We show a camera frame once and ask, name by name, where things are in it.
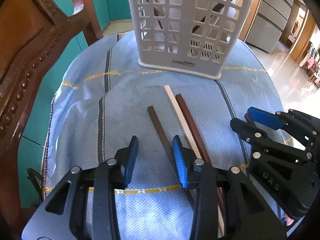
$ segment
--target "plastic basket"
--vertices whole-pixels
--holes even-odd
[[[129,0],[139,64],[219,79],[252,0]]]

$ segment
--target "silver bolt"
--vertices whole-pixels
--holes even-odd
[[[117,160],[116,159],[109,159],[107,160],[107,163],[109,166],[113,166],[117,164]]]
[[[78,173],[80,171],[80,168],[78,167],[78,166],[75,166],[75,167],[73,167],[72,169],[71,169],[71,173],[72,174],[76,174],[76,173]]]
[[[204,160],[202,160],[202,159],[196,159],[195,160],[195,165],[202,166],[203,164],[204,164]]]
[[[261,154],[259,152],[255,152],[252,154],[252,156],[255,158],[255,159],[258,159],[261,157]]]
[[[231,168],[231,172],[234,174],[238,174],[240,172],[240,169],[238,167],[234,166]]]

